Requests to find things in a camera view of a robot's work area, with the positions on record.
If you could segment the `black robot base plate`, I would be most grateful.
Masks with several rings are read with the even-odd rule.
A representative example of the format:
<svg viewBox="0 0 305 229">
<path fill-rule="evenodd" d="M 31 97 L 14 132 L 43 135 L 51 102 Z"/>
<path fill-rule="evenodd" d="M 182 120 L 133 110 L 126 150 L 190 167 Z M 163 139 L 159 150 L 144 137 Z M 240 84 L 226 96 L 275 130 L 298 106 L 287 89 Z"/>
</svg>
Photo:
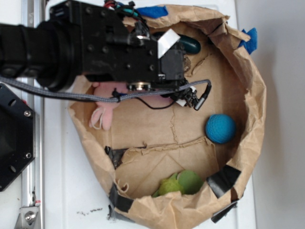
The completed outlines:
<svg viewBox="0 0 305 229">
<path fill-rule="evenodd" d="M 34 112 L 5 84 L 0 84 L 0 190 L 34 159 Z"/>
</svg>

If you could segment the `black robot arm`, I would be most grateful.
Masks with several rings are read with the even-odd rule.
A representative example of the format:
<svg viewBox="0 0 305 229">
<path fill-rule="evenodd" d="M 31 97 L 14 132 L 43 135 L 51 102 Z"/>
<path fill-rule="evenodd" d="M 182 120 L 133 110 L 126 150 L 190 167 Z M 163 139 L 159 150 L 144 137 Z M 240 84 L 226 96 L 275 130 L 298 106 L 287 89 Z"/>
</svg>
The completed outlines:
<svg viewBox="0 0 305 229">
<path fill-rule="evenodd" d="M 185 81 L 183 46 L 158 51 L 160 36 L 150 33 L 134 8 L 107 1 L 103 6 L 67 0 L 50 8 L 38 27 L 0 27 L 3 78 L 34 78 L 51 91 L 68 89 L 78 75 L 90 82 L 125 82 L 130 89 L 177 90 Z"/>
</svg>

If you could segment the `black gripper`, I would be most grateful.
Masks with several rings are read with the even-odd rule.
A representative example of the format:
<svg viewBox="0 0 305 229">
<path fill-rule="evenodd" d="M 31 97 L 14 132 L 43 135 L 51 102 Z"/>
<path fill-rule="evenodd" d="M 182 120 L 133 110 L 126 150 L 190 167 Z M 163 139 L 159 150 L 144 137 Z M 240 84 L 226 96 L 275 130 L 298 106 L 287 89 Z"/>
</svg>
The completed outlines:
<svg viewBox="0 0 305 229">
<path fill-rule="evenodd" d="M 54 5 L 49 14 L 69 81 L 84 75 L 91 82 L 125 82 L 131 90 L 173 91 L 184 83 L 183 46 L 174 42 L 159 54 L 158 40 L 141 19 L 130 31 L 121 10 L 75 0 Z"/>
</svg>

